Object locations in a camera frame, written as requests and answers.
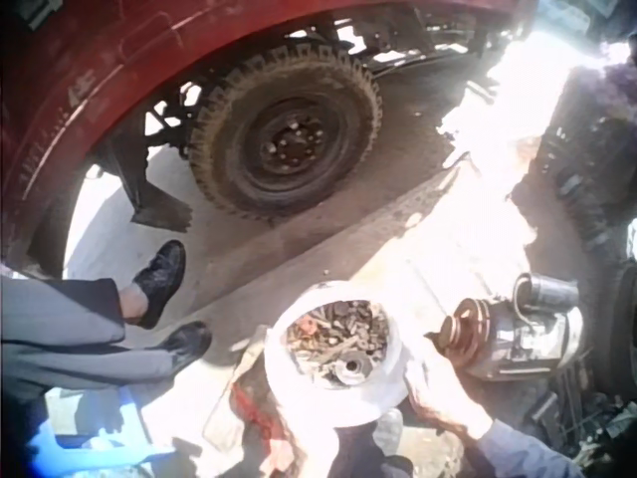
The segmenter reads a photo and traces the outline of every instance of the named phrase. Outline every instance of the gray trousers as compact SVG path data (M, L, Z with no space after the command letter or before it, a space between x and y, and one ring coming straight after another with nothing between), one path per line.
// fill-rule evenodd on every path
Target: gray trousers
M172 376L170 352L129 350L111 279L2 277L2 388L19 402L58 386L103 388Z

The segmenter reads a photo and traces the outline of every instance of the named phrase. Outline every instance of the blue sleeve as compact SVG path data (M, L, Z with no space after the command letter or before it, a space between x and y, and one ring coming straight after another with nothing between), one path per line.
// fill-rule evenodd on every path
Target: blue sleeve
M500 421L467 449L478 476L495 478L583 478L581 469L541 441Z

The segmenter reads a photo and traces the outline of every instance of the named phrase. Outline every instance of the hand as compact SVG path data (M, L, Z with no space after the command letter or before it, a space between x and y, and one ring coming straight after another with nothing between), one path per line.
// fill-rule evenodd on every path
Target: hand
M413 359L407 363L405 381L418 416L461 438L482 438L493 419L467 395L451 363L429 339L420 338L410 350Z
M338 454L338 435L319 416L300 408L279 407L279 415L293 447L295 478L324 478Z

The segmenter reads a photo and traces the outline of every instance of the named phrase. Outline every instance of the red truck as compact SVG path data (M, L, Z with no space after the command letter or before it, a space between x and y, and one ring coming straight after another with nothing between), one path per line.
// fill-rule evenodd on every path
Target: red truck
M4 2L3 263L62 274L92 164L119 175L133 222L185 231L190 208L146 180L150 146L177 147L203 194L228 211L268 218L311 207L372 148L376 76L449 46L480 53L490 35L522 32L536 3ZM362 46L343 38L347 28ZM406 53L376 60L389 51ZM160 131L145 133L147 114Z

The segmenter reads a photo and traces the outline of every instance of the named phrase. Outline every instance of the white bucket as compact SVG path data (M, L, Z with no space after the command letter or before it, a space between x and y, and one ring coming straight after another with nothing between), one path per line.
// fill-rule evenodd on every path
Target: white bucket
M368 301L380 304L389 324L385 360L360 385L328 389L299 372L286 347L288 327L311 310L338 301ZM268 383L283 407L319 416L332 427L348 427L378 419L406 396L403 381L409 353L401 340L396 317L400 309L391 301L344 281L318 284L301 296L279 317L268 332L265 348Z

